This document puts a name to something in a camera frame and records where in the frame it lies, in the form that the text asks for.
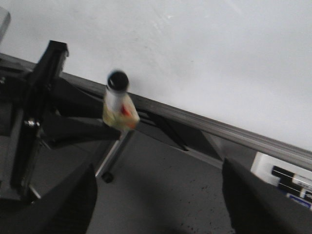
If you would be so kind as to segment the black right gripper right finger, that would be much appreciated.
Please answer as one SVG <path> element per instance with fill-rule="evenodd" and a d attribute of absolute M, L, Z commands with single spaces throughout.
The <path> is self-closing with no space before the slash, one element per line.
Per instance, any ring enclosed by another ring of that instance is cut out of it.
<path fill-rule="evenodd" d="M 236 234 L 310 234 L 312 213 L 237 161 L 222 166 L 222 192 Z"/>

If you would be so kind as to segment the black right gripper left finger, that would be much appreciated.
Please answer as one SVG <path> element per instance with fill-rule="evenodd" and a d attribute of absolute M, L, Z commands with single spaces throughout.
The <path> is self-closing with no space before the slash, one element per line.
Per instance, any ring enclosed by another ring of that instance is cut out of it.
<path fill-rule="evenodd" d="M 84 234 L 97 201 L 92 164 L 81 165 L 38 199 L 0 200 L 2 234 Z"/>

